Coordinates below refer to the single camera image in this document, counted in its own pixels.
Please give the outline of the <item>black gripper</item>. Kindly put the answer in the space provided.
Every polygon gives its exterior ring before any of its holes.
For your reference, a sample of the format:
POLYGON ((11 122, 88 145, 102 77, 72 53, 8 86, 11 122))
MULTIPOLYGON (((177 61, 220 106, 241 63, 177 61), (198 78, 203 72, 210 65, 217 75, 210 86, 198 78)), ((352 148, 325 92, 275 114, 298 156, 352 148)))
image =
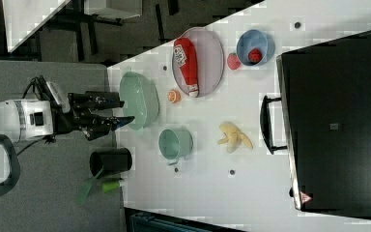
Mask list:
POLYGON ((93 110, 121 108, 125 104, 117 92, 68 93, 64 101, 51 101, 56 135, 82 131, 88 141, 108 135, 135 117, 100 117, 93 110))

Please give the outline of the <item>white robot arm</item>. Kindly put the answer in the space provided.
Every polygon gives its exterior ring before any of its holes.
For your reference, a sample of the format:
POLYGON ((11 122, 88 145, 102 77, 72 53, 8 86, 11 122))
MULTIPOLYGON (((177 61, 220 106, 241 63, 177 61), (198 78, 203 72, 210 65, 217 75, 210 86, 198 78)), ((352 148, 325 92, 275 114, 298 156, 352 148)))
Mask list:
POLYGON ((53 141, 57 135, 82 131, 91 141, 129 123, 132 116, 99 116, 97 110, 122 107, 116 93, 69 94, 66 104, 44 95, 40 100, 0 101, 0 197, 20 178, 19 152, 14 145, 27 141, 53 141))

